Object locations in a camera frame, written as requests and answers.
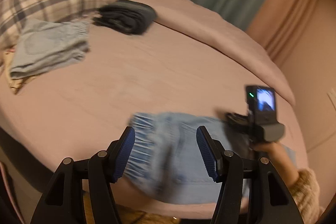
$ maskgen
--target metal screw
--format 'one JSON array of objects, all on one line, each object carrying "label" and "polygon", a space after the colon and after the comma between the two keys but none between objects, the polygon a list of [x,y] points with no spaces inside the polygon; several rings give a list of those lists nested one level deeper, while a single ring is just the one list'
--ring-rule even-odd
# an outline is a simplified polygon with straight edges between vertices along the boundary
[{"label": "metal screw", "polygon": [[225,150],[224,151],[224,155],[228,156],[228,157],[232,157],[233,156],[233,152],[231,150]]},{"label": "metal screw", "polygon": [[98,157],[104,158],[107,155],[107,152],[105,150],[99,151],[98,152]]},{"label": "metal screw", "polygon": [[261,161],[263,164],[267,164],[267,163],[269,163],[268,158],[261,158],[260,161]]},{"label": "metal screw", "polygon": [[69,163],[71,163],[71,158],[65,158],[65,159],[63,160],[63,163],[64,163],[64,164],[69,164]]}]

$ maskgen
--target beige knit sweater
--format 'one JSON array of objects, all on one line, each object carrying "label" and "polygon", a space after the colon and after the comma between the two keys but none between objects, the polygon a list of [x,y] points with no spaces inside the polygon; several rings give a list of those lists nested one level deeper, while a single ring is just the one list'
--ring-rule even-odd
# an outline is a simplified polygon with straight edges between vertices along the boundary
[{"label": "beige knit sweater", "polygon": [[[305,224],[314,224],[320,216],[319,195],[320,187],[317,183],[315,173],[310,169],[299,171],[299,179],[289,189],[297,204]],[[84,196],[84,207],[87,224],[94,224],[89,194]],[[177,224],[179,219],[164,217],[155,214],[134,211],[130,208],[117,206],[123,224]]]},{"label": "beige knit sweater", "polygon": [[299,171],[298,181],[289,189],[305,224],[314,224],[320,217],[320,187],[311,169]]}]

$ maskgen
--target knit sweater sleeve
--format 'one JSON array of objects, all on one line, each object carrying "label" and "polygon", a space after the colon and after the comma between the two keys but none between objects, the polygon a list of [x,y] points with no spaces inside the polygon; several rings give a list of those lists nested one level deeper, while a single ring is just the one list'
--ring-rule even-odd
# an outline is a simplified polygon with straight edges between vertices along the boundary
[{"label": "knit sweater sleeve", "polygon": [[320,187],[311,169],[299,171],[299,179],[289,189],[305,224],[314,224],[320,216]]}]

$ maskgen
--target dark gray folded clothing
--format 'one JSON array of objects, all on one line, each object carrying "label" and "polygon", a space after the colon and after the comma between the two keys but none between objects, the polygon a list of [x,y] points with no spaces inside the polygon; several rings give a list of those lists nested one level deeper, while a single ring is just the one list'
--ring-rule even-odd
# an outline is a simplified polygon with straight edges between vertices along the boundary
[{"label": "dark gray folded clothing", "polygon": [[152,7],[130,0],[117,0],[98,11],[101,17],[93,19],[97,25],[125,34],[144,33],[157,16]]}]

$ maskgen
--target handheld camera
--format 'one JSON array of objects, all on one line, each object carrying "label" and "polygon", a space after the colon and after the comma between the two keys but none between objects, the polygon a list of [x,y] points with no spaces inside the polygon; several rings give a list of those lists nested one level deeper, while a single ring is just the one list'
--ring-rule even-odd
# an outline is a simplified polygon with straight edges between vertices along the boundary
[{"label": "handheld camera", "polygon": [[240,133],[248,134],[253,142],[275,142],[285,132],[285,126],[277,121],[275,91],[267,86],[247,85],[248,115],[227,113],[228,123]]}]

